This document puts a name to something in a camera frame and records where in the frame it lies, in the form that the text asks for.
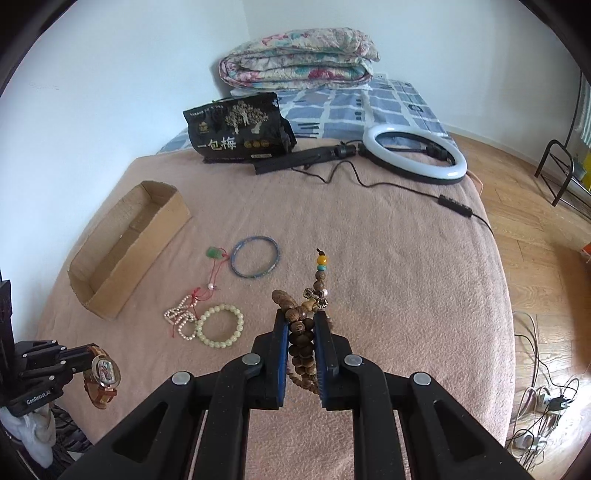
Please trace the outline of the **white gloved left hand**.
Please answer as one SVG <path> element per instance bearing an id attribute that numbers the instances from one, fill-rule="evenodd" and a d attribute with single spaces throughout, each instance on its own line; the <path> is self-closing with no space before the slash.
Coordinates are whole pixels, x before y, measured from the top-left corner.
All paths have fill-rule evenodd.
<path id="1" fill-rule="evenodd" d="M 16 417 L 6 407 L 1 408 L 3 427 L 19 440 L 29 456 L 42 468 L 53 463 L 53 447 L 56 443 L 56 424 L 48 404 Z"/>

